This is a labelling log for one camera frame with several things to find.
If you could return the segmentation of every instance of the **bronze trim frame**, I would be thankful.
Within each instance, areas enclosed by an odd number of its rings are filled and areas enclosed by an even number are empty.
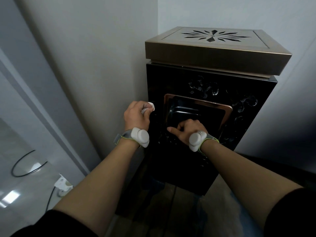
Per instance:
[[[174,65],[280,75],[292,56],[263,30],[248,31],[253,31],[267,48],[163,40],[181,28],[186,27],[175,27],[145,41],[146,58]]]
[[[186,96],[178,96],[178,95],[174,95],[174,94],[165,94],[164,102],[163,102],[163,104],[164,104],[164,114],[163,115],[164,115],[165,123],[167,123],[167,116],[168,116],[168,110],[166,110],[166,106],[167,106],[167,109],[168,109],[168,105],[166,105],[166,104],[168,104],[168,100],[169,99],[172,99],[174,97],[181,97],[181,98],[185,98],[185,99],[191,99],[191,100],[193,100],[193,103],[224,110],[225,111],[225,115],[224,115],[224,117],[222,119],[222,122],[220,124],[220,127],[219,127],[218,131],[221,130],[222,126],[228,121],[228,119],[229,119],[229,117],[230,117],[230,115],[231,115],[231,113],[233,111],[233,108],[230,105],[219,104],[219,103],[206,101],[206,100],[199,100],[199,99],[186,97]]]

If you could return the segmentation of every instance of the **sleeve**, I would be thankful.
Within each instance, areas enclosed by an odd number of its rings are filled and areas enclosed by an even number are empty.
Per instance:
[[[47,211],[34,225],[15,232],[12,236],[91,236],[98,237],[87,226],[60,211]]]
[[[288,193],[272,208],[263,232],[265,237],[312,236],[315,235],[314,223],[316,194],[300,188]]]

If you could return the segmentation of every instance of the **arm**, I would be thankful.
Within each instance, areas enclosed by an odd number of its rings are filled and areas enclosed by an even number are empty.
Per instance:
[[[205,131],[198,120],[186,120],[177,128],[167,130],[189,145],[189,137],[197,131]],[[242,157],[215,140],[206,140],[200,150],[210,159],[219,174],[231,188],[249,214],[263,228],[274,205],[287,193],[300,185]]]
[[[149,108],[141,114],[143,108]],[[132,102],[124,113],[125,130],[148,130],[152,106]],[[113,151],[53,208],[77,219],[104,236],[115,212],[131,158],[139,147],[134,140],[121,139]]]

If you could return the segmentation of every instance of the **bronze lid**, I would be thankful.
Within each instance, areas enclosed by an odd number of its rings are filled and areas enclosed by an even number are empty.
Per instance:
[[[152,62],[280,75],[292,54],[263,30],[178,26],[145,42]]]

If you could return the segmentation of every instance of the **hand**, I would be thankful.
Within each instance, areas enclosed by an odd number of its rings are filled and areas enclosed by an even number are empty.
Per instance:
[[[125,131],[138,127],[141,130],[148,131],[149,115],[154,109],[151,104],[145,101],[133,101],[124,112]]]
[[[177,128],[167,127],[167,130],[178,137],[179,140],[181,140],[186,145],[189,145],[189,138],[191,134],[197,131],[204,131],[208,133],[205,127],[199,122],[199,120],[192,119],[180,122]]]

